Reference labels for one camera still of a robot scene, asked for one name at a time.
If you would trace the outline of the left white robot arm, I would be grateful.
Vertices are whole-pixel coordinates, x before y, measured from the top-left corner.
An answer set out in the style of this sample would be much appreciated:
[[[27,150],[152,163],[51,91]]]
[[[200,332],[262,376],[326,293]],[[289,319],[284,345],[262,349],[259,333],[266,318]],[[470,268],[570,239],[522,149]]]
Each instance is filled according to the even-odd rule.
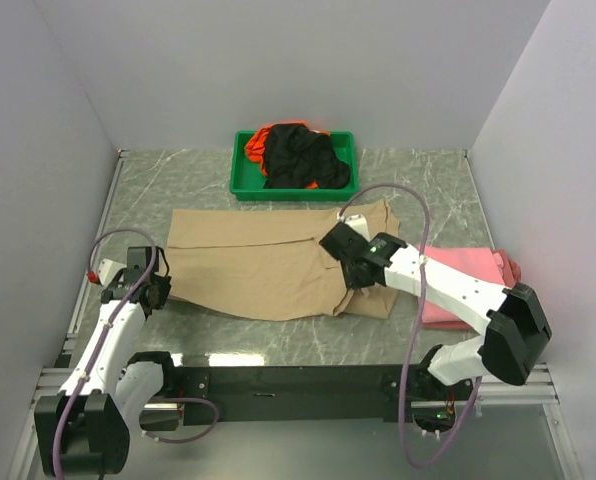
[[[62,479],[119,473],[144,406],[175,395],[171,355],[134,350],[138,333],[164,307],[170,290],[161,247],[129,248],[125,266],[107,278],[94,333],[76,368],[34,408],[45,474]]]

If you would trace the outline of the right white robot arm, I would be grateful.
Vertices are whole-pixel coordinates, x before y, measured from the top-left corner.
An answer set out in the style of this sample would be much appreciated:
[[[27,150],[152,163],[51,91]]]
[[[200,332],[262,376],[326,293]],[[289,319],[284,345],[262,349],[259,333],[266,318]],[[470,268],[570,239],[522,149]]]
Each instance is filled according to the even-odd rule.
[[[403,240],[379,233],[368,240],[339,222],[320,241],[342,267],[347,288],[374,285],[417,296],[457,316],[476,337],[437,346],[415,367],[422,395],[438,399],[463,380],[492,375],[524,385],[552,332],[536,292],[479,280],[423,255]]]

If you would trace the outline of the beige t shirt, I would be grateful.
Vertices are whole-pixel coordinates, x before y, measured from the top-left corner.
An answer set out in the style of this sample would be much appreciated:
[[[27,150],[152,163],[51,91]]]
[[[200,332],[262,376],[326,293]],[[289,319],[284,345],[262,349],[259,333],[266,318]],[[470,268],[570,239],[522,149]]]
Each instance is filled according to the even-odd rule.
[[[398,294],[380,285],[352,291],[319,244],[338,211],[172,212],[166,257],[174,298],[253,320],[342,313],[386,319]]]

